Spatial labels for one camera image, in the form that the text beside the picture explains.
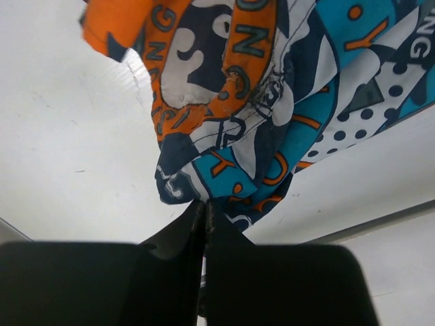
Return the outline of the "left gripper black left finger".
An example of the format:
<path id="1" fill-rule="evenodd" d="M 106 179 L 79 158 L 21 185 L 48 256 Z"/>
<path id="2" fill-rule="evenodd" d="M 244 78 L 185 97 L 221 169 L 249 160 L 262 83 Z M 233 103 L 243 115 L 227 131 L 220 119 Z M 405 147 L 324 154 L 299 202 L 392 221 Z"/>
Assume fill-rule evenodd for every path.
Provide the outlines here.
<path id="1" fill-rule="evenodd" d="M 140 244 L 1 245 L 2 325 L 195 325 L 205 206 Z"/>

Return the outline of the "colourful patterned shorts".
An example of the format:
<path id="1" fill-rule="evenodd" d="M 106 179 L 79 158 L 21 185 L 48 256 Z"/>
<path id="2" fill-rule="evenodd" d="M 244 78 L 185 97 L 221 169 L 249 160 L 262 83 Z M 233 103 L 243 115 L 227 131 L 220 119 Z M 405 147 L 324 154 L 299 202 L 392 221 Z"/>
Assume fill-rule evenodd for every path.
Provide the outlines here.
<path id="1" fill-rule="evenodd" d="M 80 25 L 149 73 L 160 200 L 215 200 L 240 231 L 434 104 L 433 1 L 87 1 Z"/>

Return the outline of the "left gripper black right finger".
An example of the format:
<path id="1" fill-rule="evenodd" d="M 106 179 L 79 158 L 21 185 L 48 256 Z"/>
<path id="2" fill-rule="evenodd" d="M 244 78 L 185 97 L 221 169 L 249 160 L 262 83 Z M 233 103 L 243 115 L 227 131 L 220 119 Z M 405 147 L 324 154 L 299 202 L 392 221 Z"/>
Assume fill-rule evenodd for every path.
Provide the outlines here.
<path id="1" fill-rule="evenodd" d="M 378 325 L 353 253 L 330 244 L 253 244 L 209 201 L 208 325 Z"/>

